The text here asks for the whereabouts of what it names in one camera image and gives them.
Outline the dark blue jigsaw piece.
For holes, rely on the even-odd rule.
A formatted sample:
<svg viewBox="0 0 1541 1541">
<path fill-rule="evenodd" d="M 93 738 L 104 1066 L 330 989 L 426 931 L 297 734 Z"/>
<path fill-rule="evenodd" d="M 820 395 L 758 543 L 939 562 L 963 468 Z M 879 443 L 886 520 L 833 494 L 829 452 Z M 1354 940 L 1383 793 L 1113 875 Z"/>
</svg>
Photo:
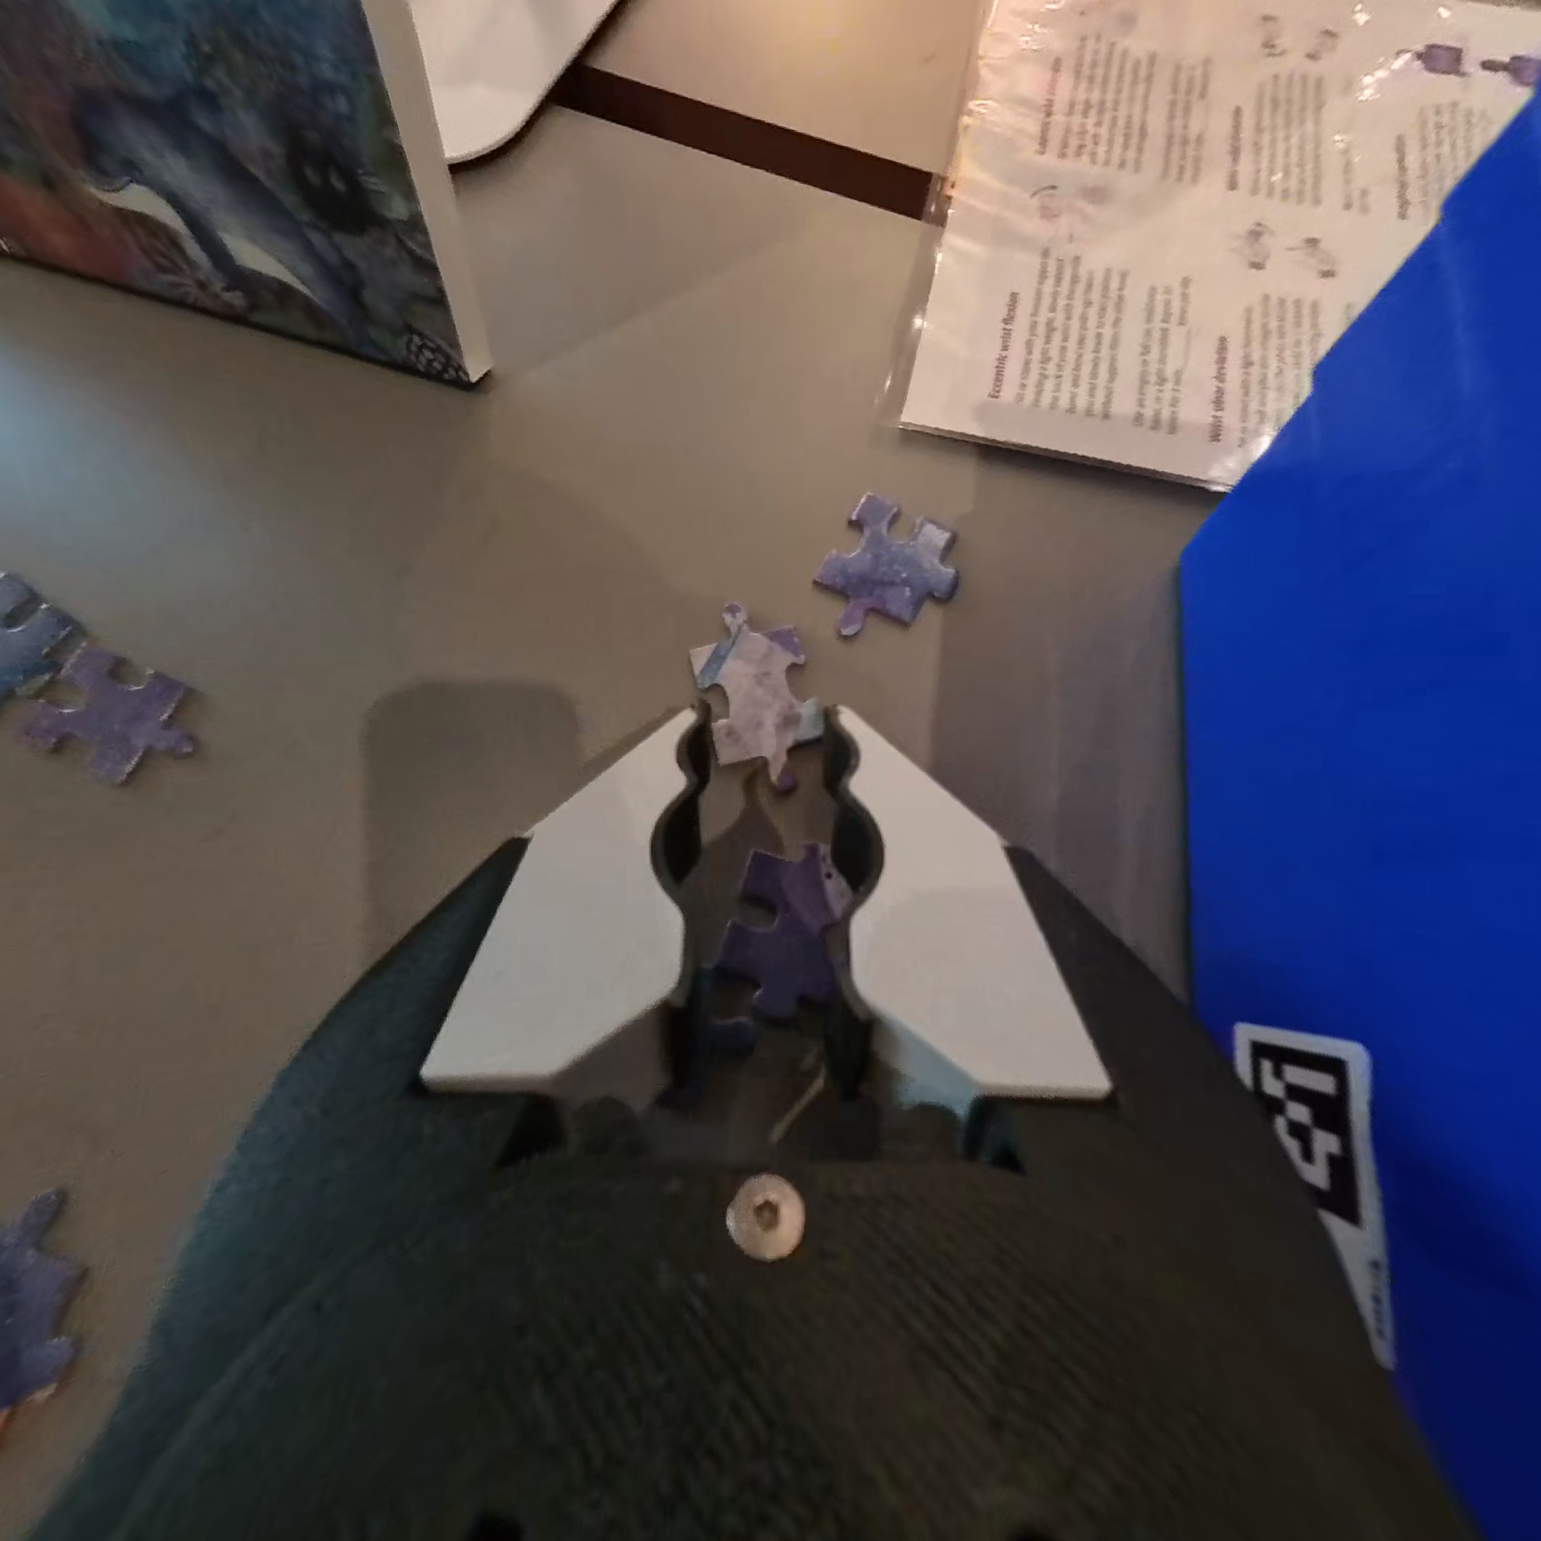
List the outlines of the dark blue jigsaw piece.
<svg viewBox="0 0 1541 1541">
<path fill-rule="evenodd" d="M 33 1198 L 2 1226 L 2 1424 L 29 1402 L 51 1396 L 68 1376 L 79 1343 L 62 1334 L 84 1266 L 46 1246 L 68 1202 L 68 1187 Z"/>
</svg>

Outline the white rounded base plate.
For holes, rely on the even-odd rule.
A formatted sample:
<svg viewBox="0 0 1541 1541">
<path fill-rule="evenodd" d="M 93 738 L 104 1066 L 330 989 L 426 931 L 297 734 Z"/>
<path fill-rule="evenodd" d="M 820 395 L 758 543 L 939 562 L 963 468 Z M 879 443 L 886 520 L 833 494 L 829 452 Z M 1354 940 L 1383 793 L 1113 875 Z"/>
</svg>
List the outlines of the white rounded base plate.
<svg viewBox="0 0 1541 1541">
<path fill-rule="evenodd" d="M 411 2 L 451 167 L 504 149 L 616 2 Z"/>
</svg>

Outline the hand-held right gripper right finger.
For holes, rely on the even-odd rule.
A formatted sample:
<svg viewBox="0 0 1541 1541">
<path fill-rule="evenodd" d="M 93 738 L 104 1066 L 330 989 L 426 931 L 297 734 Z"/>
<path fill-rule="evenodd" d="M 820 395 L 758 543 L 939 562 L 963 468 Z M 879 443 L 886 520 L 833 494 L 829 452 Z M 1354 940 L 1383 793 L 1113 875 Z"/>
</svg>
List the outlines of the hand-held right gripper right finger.
<svg viewBox="0 0 1541 1541">
<path fill-rule="evenodd" d="M 1104 1103 L 1112 1079 L 1007 844 L 849 707 L 831 707 L 835 1074 L 890 1103 Z"/>
</svg>

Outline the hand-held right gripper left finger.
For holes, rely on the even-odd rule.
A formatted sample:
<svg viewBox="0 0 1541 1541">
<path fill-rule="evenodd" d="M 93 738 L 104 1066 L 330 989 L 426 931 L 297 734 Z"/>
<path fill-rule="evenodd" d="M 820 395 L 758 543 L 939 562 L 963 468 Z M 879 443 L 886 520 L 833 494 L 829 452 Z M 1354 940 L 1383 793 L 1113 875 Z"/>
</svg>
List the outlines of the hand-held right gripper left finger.
<svg viewBox="0 0 1541 1541">
<path fill-rule="evenodd" d="M 420 1068 L 435 1094 L 659 1096 L 695 965 L 681 885 L 701 853 L 699 707 L 539 820 Z"/>
</svg>

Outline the blue box with tag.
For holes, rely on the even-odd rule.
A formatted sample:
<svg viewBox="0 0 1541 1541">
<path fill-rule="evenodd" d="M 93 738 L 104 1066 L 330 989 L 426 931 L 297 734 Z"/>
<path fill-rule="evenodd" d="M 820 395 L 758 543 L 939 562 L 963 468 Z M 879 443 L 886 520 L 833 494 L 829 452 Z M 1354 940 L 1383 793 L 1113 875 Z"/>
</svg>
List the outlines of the blue box with tag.
<svg viewBox="0 0 1541 1541">
<path fill-rule="evenodd" d="M 1484 1538 L 1539 1534 L 1539 107 L 1180 567 L 1191 984 Z"/>
</svg>

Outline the laminated instruction sheet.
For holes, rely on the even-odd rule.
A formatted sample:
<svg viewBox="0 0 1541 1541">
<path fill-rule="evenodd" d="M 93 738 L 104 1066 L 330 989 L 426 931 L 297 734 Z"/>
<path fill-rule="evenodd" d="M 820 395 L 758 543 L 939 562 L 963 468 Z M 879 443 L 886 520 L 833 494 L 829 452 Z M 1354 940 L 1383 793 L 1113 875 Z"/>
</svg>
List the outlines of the laminated instruction sheet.
<svg viewBox="0 0 1541 1541">
<path fill-rule="evenodd" d="M 1233 488 L 1537 44 L 1537 4 L 987 4 L 899 426 Z"/>
</svg>

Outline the illustrated animal puzzle box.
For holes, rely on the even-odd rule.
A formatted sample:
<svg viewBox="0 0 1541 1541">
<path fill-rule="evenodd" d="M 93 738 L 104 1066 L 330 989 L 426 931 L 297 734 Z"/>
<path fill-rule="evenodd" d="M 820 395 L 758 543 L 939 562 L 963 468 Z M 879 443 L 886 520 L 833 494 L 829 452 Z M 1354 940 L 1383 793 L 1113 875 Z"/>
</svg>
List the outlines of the illustrated animal puzzle box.
<svg viewBox="0 0 1541 1541">
<path fill-rule="evenodd" d="M 470 389 L 411 4 L 4 2 L 4 255 Z"/>
</svg>

